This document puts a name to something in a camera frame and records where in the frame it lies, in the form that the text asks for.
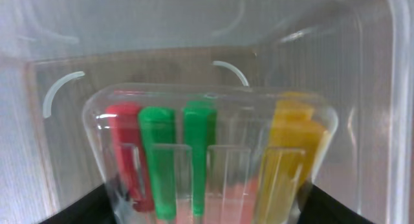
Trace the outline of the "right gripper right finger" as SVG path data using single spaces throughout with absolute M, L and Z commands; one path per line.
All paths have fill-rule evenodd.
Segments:
M 298 224 L 374 224 L 309 182 L 301 186 L 298 203 Z

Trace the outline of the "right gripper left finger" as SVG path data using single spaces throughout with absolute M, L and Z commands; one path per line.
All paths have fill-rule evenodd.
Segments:
M 104 185 L 39 224 L 116 224 Z

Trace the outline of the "clear screwdriver set case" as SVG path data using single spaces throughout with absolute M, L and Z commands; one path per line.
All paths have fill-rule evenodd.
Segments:
M 82 120 L 117 223 L 297 223 L 338 127 L 308 92 L 118 84 Z

